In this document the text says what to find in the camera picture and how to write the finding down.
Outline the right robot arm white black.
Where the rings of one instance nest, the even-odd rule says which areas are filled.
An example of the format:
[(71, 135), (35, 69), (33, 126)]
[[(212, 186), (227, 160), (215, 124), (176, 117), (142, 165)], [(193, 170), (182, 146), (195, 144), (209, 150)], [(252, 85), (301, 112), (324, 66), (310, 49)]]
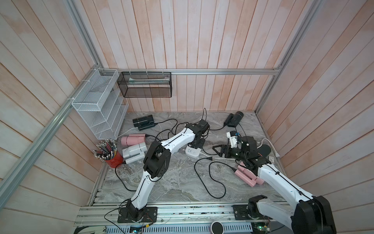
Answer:
[(337, 232), (329, 201), (312, 195), (282, 174), (270, 161), (269, 145), (258, 145), (252, 136), (229, 136), (228, 141), (228, 145), (213, 146), (213, 151), (219, 157), (240, 161), (238, 169), (252, 179), (252, 185), (264, 181), (288, 203), (288, 206), (279, 205), (264, 195), (257, 195), (248, 200), (246, 216), (272, 218), (295, 234)]

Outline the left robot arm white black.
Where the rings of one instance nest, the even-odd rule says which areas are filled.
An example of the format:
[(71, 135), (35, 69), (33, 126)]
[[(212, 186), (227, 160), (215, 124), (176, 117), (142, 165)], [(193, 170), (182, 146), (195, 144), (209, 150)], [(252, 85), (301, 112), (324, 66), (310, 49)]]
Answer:
[(119, 208), (119, 218), (125, 219), (119, 220), (119, 223), (139, 222), (147, 218), (145, 207), (149, 196), (156, 182), (168, 170), (171, 156), (189, 144), (201, 147), (205, 142), (204, 134), (208, 129), (208, 122), (201, 119), (197, 123), (187, 124), (181, 132), (168, 140), (152, 142), (143, 160), (144, 171), (135, 194), (127, 200), (125, 206)]

